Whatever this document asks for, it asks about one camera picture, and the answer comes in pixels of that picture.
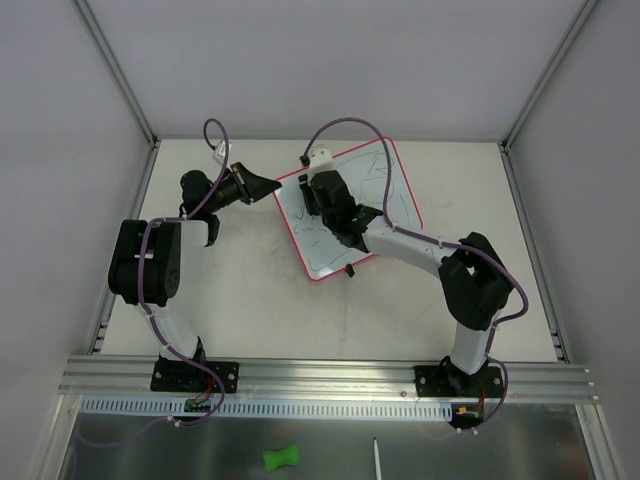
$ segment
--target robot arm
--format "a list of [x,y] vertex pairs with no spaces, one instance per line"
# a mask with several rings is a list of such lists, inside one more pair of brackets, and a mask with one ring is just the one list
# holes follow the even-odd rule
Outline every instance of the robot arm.
[[[445,365],[447,381],[460,391],[466,390],[486,368],[491,325],[507,303],[513,289],[510,282],[484,259],[462,249],[427,243],[418,238],[417,231],[395,231],[385,222],[382,211],[356,205],[344,180],[333,170],[326,149],[311,153],[309,171],[299,180],[308,212],[321,215],[340,243],[397,258],[440,280],[449,312],[457,321],[453,350]],[[502,264],[479,233],[441,243],[474,247]]]
[[[180,185],[181,210],[185,212],[193,211],[213,186],[198,170],[183,175]],[[215,212],[238,200],[246,204],[257,202],[280,186],[279,182],[254,175],[241,163],[235,163],[211,198],[190,220],[169,219],[151,230],[143,279],[145,303],[151,308],[160,334],[178,353],[198,363],[206,357],[200,339],[173,300],[180,285],[181,259],[198,254],[202,247],[216,241],[220,221]],[[143,220],[122,222],[109,268],[109,288],[126,303],[134,305],[149,322],[149,316],[139,304],[137,290],[138,260],[146,228],[147,222]],[[166,349],[161,350],[160,356],[171,362],[178,361]]]

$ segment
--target white wall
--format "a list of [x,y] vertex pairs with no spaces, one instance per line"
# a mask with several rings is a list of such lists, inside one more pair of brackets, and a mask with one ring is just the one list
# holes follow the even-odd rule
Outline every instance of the white wall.
[[606,0],[514,161],[573,360],[593,366],[629,478],[640,417],[640,3]]
[[[583,0],[91,0],[159,134],[502,139]],[[362,128],[341,127],[332,135]]]
[[146,143],[68,0],[0,13],[0,478],[26,478],[93,329]]

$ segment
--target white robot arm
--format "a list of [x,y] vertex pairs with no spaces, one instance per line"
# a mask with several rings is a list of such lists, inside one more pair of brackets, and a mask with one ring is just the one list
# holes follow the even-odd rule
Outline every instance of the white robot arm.
[[440,280],[449,312],[458,322],[451,355],[443,360],[446,381],[458,392],[468,391],[487,367],[493,323],[513,290],[496,268],[502,262],[489,241],[479,233],[436,241],[424,232],[392,227],[382,211],[356,204],[326,148],[311,151],[307,159],[309,170],[299,177],[306,209],[320,215],[340,243],[397,258]]
[[[456,252],[452,248],[432,246],[417,238],[394,232],[382,217],[373,220],[362,237],[369,252],[397,258],[438,279],[443,260]],[[490,324],[493,324],[499,312],[500,310],[493,314]],[[486,362],[485,350],[490,331],[490,325],[485,330],[472,330],[458,322],[451,350],[451,363],[467,375],[478,372]]]

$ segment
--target green toy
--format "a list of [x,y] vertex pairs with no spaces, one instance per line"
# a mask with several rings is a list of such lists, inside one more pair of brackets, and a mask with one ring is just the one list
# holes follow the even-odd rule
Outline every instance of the green toy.
[[280,467],[293,467],[300,463],[300,453],[295,443],[282,450],[268,450],[264,452],[262,458],[264,458],[264,469],[267,472],[273,472]]

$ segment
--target purple cable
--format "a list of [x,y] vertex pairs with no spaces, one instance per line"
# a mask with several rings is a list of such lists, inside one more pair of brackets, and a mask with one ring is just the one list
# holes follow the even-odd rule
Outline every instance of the purple cable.
[[[222,123],[219,120],[217,120],[215,118],[209,118],[204,122],[204,125],[202,127],[202,135],[204,136],[204,140],[207,143],[207,145],[209,146],[209,148],[211,148],[215,152],[215,147],[213,146],[213,144],[209,140],[209,136],[207,134],[207,127],[211,123],[215,123],[216,125],[218,125],[218,127],[220,127],[220,131],[222,132],[222,138],[223,138],[224,145],[225,145],[224,160],[222,162],[222,168],[220,170],[220,174],[218,175],[218,178],[213,183],[213,186],[211,187],[211,190],[209,190],[209,193],[207,193],[207,195],[205,195],[205,197],[196,206],[196,208],[194,208],[189,214],[187,214],[186,220],[189,220],[196,213],[198,213],[198,211],[207,203],[207,201],[214,194],[214,192],[218,188],[218,185],[220,185],[220,182],[222,181],[222,179],[225,176],[226,169],[227,169],[227,163],[229,162],[229,135],[227,134],[227,130],[224,128],[224,125],[222,125]],[[158,338],[158,341],[160,342],[160,344],[164,348],[166,348],[169,353],[175,355],[177,358],[179,358],[183,362],[187,363],[188,365],[191,365],[192,367],[195,367],[195,368],[198,368],[198,369],[202,370],[207,375],[210,375],[216,381],[218,386],[220,387],[220,400],[218,401],[218,403],[216,404],[216,406],[214,408],[209,409],[209,411],[205,415],[197,418],[196,420],[192,420],[192,421],[188,421],[188,422],[180,422],[180,425],[184,425],[185,427],[190,427],[190,426],[199,425],[200,423],[205,422],[206,420],[209,419],[209,417],[211,415],[213,415],[216,411],[218,411],[220,409],[220,407],[222,406],[222,403],[224,402],[224,396],[225,396],[224,385],[222,384],[222,380],[220,379],[220,377],[218,375],[216,375],[216,373],[213,370],[211,370],[207,366],[202,365],[202,364],[200,364],[198,362],[194,362],[192,359],[190,359],[186,355],[183,355],[182,353],[178,352],[175,348],[173,348],[171,345],[169,345],[169,342],[167,342],[167,340],[162,335],[162,332],[160,332],[160,329],[158,328],[158,322],[156,321],[156,318],[153,315],[153,311],[151,310],[149,305],[147,305],[147,303],[144,301],[144,288],[143,288],[143,286],[144,286],[144,260],[145,260],[145,255],[146,255],[146,252],[147,252],[147,247],[149,245],[149,238],[151,236],[151,230],[153,229],[155,224],[160,223],[162,221],[181,222],[183,220],[184,219],[180,218],[180,217],[178,217],[178,218],[165,218],[165,219],[154,218],[153,220],[150,220],[147,223],[147,228],[145,228],[144,235],[142,236],[142,244],[140,245],[140,258],[138,260],[138,301],[140,302],[140,306],[142,307],[142,309],[147,313],[147,315],[149,315],[149,323],[151,324],[151,328],[153,329],[153,333]]]
[[309,150],[311,150],[311,147],[313,146],[315,141],[318,139],[318,137],[322,134],[322,132],[327,130],[329,127],[332,127],[332,126],[337,125],[339,123],[345,123],[345,122],[360,123],[362,125],[365,125],[365,126],[369,127],[371,130],[373,130],[373,132],[378,136],[378,138],[382,142],[382,147],[384,148],[385,157],[387,159],[387,180],[386,180],[386,183],[385,183],[384,197],[383,197],[383,200],[382,200],[382,216],[384,218],[385,223],[389,226],[389,228],[391,228],[394,231],[400,232],[400,233],[402,233],[404,235],[407,235],[409,237],[417,238],[419,240],[423,240],[423,241],[425,241],[427,243],[430,243],[432,245],[442,246],[442,247],[445,247],[445,248],[460,249],[460,250],[463,250],[465,252],[472,253],[474,255],[479,256],[485,262],[487,262],[489,265],[491,265],[493,268],[498,270],[509,281],[509,283],[511,283],[511,285],[513,285],[513,288],[516,289],[516,291],[520,295],[520,298],[522,299],[522,308],[518,312],[509,314],[509,315],[505,315],[504,317],[501,317],[501,318],[495,320],[491,325],[491,331],[489,332],[489,338],[487,340],[487,348],[485,349],[485,355],[487,356],[487,359],[489,359],[490,362],[494,362],[494,363],[500,365],[500,367],[502,368],[502,371],[504,373],[504,392],[503,392],[502,397],[501,397],[500,401],[498,402],[498,405],[496,406],[496,408],[484,420],[484,422],[483,422],[483,424],[484,424],[487,420],[489,420],[490,418],[492,418],[495,415],[495,413],[498,411],[498,409],[500,407],[502,407],[502,404],[504,403],[504,400],[505,400],[505,398],[507,396],[507,388],[508,388],[508,384],[509,384],[509,375],[507,373],[507,366],[503,362],[489,357],[489,351],[491,350],[491,345],[493,344],[493,339],[495,337],[496,327],[498,325],[500,325],[501,323],[503,323],[503,322],[506,322],[506,321],[509,321],[509,320],[514,320],[516,318],[520,318],[520,317],[524,316],[524,314],[527,313],[527,311],[529,310],[529,298],[527,297],[527,293],[524,291],[524,288],[522,288],[522,285],[520,285],[520,283],[513,277],[513,275],[511,275],[507,271],[507,269],[504,266],[502,266],[495,259],[491,258],[489,255],[484,253],[482,250],[478,250],[475,247],[471,247],[469,245],[464,245],[464,244],[461,244],[461,243],[453,243],[453,242],[442,242],[441,243],[437,238],[433,238],[433,237],[430,237],[430,236],[422,234],[422,233],[414,232],[412,230],[408,230],[406,228],[402,228],[400,226],[396,226],[396,225],[393,224],[393,221],[391,220],[391,217],[389,216],[389,210],[388,210],[389,191],[391,189],[391,164],[392,164],[392,162],[391,162],[391,152],[389,151],[389,147],[387,146],[387,142],[384,141],[384,135],[382,135],[382,132],[374,124],[372,124],[371,122],[369,122],[367,120],[364,120],[363,118],[358,118],[358,117],[344,117],[344,118],[338,118],[336,120],[332,120],[331,122],[329,122],[329,123],[323,125],[322,127],[320,127],[320,129],[313,135],[313,137],[311,137],[311,140],[309,140],[309,143],[307,144],[307,148],[304,151],[304,155],[307,155],[309,153]]
[[[214,194],[214,192],[218,188],[218,185],[220,184],[220,182],[222,181],[222,179],[225,176],[226,169],[227,169],[227,163],[229,161],[229,135],[227,134],[227,130],[224,128],[224,125],[222,125],[222,123],[219,120],[217,120],[215,118],[207,119],[204,122],[204,125],[202,127],[202,134],[204,136],[204,140],[205,140],[206,144],[209,146],[209,148],[211,148],[211,150],[213,150],[215,152],[215,147],[213,146],[213,144],[209,140],[209,136],[207,135],[207,128],[208,128],[209,124],[211,124],[211,123],[215,123],[216,125],[218,125],[218,127],[220,127],[220,131],[222,132],[222,138],[223,138],[223,141],[224,141],[224,144],[225,144],[224,160],[222,162],[222,169],[220,170],[220,174],[218,175],[218,178],[216,179],[216,181],[214,182],[213,186],[211,187],[211,190],[209,190],[209,193],[207,193],[207,195],[204,197],[204,199],[196,206],[196,208],[194,208],[187,215],[186,218],[182,218],[182,217],[154,218],[153,220],[151,220],[151,221],[149,221],[147,223],[147,228],[145,228],[144,235],[142,236],[142,244],[140,246],[140,259],[138,260],[138,300],[140,302],[140,306],[142,307],[142,309],[147,313],[147,315],[149,315],[149,323],[151,324],[151,328],[153,330],[153,333],[157,337],[158,341],[160,342],[160,344],[164,348],[167,349],[168,352],[170,352],[171,354],[175,355],[177,358],[179,358],[183,362],[191,365],[192,367],[195,367],[195,368],[198,368],[198,369],[202,370],[207,375],[210,375],[216,381],[218,386],[220,387],[220,400],[215,405],[215,407],[209,409],[209,411],[205,415],[202,415],[201,417],[198,417],[196,420],[191,420],[191,421],[186,421],[186,422],[180,421],[180,422],[177,423],[178,426],[184,426],[184,427],[192,427],[192,426],[204,423],[205,421],[207,421],[209,419],[209,417],[211,417],[211,415],[213,415],[216,411],[218,411],[220,409],[220,407],[222,406],[222,403],[224,402],[224,397],[225,397],[224,385],[222,384],[222,380],[220,379],[220,377],[218,375],[216,375],[216,373],[213,370],[211,370],[210,368],[206,367],[205,365],[202,365],[200,363],[194,362],[189,357],[187,357],[187,356],[181,354],[180,352],[178,352],[175,348],[173,348],[171,345],[169,345],[167,340],[162,335],[162,332],[160,332],[160,329],[158,328],[158,322],[156,321],[156,318],[153,315],[153,311],[151,310],[149,305],[147,305],[147,303],[144,301],[144,288],[143,288],[143,286],[144,286],[144,261],[145,261],[145,255],[147,253],[147,247],[149,246],[149,238],[151,236],[151,230],[153,229],[153,227],[157,223],[160,223],[160,222],[163,222],[163,221],[165,221],[165,222],[182,222],[184,220],[191,219],[196,213],[198,213],[198,211],[211,198],[211,196]],[[180,212],[181,213],[183,212],[183,207],[182,206],[180,207]],[[85,445],[88,445],[89,447],[93,447],[93,448],[113,448],[113,447],[118,447],[118,446],[124,445],[124,444],[130,442],[131,440],[134,440],[135,438],[140,436],[142,433],[144,433],[147,430],[149,430],[152,426],[154,426],[154,425],[156,425],[158,423],[161,423],[161,422],[166,422],[166,421],[172,419],[173,417],[170,416],[170,417],[159,417],[159,418],[156,418],[155,420],[152,420],[151,422],[147,423],[144,427],[142,427],[140,430],[138,430],[131,437],[126,438],[124,440],[119,440],[117,442],[107,442],[107,443],[92,442],[91,440],[88,440],[87,438],[85,438],[84,435],[82,434],[82,432],[80,431],[80,423],[81,423],[80,419],[81,418],[82,417],[79,417],[78,425],[77,425],[77,428],[76,428],[76,436],[77,436],[78,440],[80,440]]]
[[98,442],[94,442],[94,441],[89,440],[88,438],[86,438],[82,434],[82,431],[80,430],[80,426],[82,424],[82,418],[83,418],[83,414],[78,415],[78,421],[76,423],[76,432],[75,432],[76,433],[76,438],[78,440],[80,440],[82,443],[84,443],[85,445],[87,445],[88,447],[92,447],[92,448],[114,448],[114,447],[119,447],[121,445],[125,445],[125,444],[129,443],[130,441],[135,440],[136,438],[138,438],[140,435],[142,435],[144,432],[149,430],[154,425],[167,421],[167,417],[158,417],[158,418],[150,421],[149,423],[147,423],[144,427],[142,427],[136,433],[134,433],[133,435],[131,435],[128,438],[125,438],[124,440],[118,440],[116,442],[98,443]]
[[220,132],[222,133],[222,139],[224,141],[224,148],[225,148],[224,160],[222,161],[220,174],[218,175],[218,178],[216,178],[216,181],[213,183],[211,190],[209,190],[209,193],[205,195],[205,197],[196,206],[196,208],[194,208],[189,214],[187,214],[187,220],[190,220],[196,213],[200,211],[202,207],[204,207],[204,205],[209,201],[213,193],[218,189],[218,185],[220,185],[220,182],[222,181],[222,179],[227,173],[227,163],[229,162],[229,135],[227,134],[227,130],[226,128],[224,128],[224,125],[222,125],[222,122],[220,122],[220,120],[217,120],[215,118],[208,118],[204,122],[204,125],[202,126],[202,135],[204,136],[204,141],[207,143],[207,145],[209,145],[209,148],[211,148],[211,150],[213,150],[214,152],[216,151],[216,147],[213,146],[213,144],[209,140],[209,135],[207,135],[207,128],[211,123],[215,123],[216,125],[218,125],[218,127],[220,128]]

